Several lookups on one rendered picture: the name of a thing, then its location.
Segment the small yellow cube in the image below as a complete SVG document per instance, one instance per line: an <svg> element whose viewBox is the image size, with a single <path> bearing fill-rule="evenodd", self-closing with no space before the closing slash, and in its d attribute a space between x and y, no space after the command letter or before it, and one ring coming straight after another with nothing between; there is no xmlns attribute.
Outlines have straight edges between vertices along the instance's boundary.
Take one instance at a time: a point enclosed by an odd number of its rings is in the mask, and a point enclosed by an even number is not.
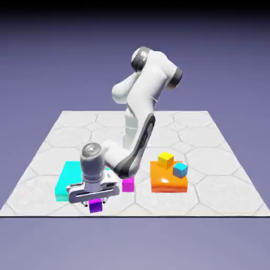
<svg viewBox="0 0 270 270"><path fill-rule="evenodd" d="M158 156L157 164L163 169L166 169L166 170L169 169L174 164L174 155L168 152L161 153Z"/></svg>

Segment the large orange box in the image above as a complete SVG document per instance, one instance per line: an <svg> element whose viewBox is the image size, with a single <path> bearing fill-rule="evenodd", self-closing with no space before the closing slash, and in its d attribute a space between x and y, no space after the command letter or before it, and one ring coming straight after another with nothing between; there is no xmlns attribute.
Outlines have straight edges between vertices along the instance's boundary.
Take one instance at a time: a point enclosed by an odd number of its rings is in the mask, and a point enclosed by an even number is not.
<svg viewBox="0 0 270 270"><path fill-rule="evenodd" d="M187 176L178 178L173 175L173 167L178 163L182 163L182 161L174 161L170 168L164 169L158 165L157 161L150 162L152 192L187 192Z"/></svg>

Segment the small blue cube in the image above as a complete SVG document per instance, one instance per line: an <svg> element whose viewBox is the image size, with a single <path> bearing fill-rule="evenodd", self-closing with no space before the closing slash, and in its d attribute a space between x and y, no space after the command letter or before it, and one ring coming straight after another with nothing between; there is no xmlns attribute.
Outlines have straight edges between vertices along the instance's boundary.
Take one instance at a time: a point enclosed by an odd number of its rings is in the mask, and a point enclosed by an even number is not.
<svg viewBox="0 0 270 270"><path fill-rule="evenodd" d="M175 177L183 178L187 175L188 166L182 162L178 162L173 166L172 173Z"/></svg>

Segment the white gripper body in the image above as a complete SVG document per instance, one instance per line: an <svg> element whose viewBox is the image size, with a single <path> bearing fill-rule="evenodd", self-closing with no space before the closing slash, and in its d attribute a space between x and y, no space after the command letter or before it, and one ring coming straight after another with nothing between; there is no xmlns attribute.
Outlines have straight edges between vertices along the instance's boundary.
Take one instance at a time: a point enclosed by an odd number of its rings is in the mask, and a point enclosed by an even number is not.
<svg viewBox="0 0 270 270"><path fill-rule="evenodd" d="M86 182L81 184L71 184L66 187L69 196L69 202L82 203L92 199L103 199L117 196L120 193L119 186L116 182L104 182L99 186L98 191L88 191Z"/></svg>

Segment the large cyan box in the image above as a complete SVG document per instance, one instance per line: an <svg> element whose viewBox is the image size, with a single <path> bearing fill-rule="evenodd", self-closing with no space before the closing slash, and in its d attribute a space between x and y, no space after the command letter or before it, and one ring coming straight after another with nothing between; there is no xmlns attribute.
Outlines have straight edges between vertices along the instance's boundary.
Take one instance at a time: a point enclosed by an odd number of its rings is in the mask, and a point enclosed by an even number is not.
<svg viewBox="0 0 270 270"><path fill-rule="evenodd" d="M67 161L65 163L54 190L56 201L69 202L69 194L66 191L66 187L71 184L80 184L82 182L81 173L81 165L79 161ZM89 200L106 198L112 193L113 187L102 187L101 194L94 195L91 198L89 195L86 195L84 199L80 196L79 202L87 204Z"/></svg>

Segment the small purple cube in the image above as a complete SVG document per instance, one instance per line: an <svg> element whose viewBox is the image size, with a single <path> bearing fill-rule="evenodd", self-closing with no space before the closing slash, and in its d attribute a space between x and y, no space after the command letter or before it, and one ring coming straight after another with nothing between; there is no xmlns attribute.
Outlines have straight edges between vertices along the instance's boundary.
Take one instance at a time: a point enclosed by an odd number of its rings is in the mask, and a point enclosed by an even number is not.
<svg viewBox="0 0 270 270"><path fill-rule="evenodd" d="M103 209L103 201L101 198L92 199L88 201L90 213L98 213Z"/></svg>

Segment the small magenta cube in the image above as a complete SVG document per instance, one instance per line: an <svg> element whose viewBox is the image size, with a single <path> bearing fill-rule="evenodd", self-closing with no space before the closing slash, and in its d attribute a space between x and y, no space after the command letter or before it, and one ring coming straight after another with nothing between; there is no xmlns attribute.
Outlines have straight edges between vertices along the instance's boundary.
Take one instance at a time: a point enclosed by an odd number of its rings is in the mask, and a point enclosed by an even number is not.
<svg viewBox="0 0 270 270"><path fill-rule="evenodd" d="M134 177L122 180L123 192L134 192Z"/></svg>

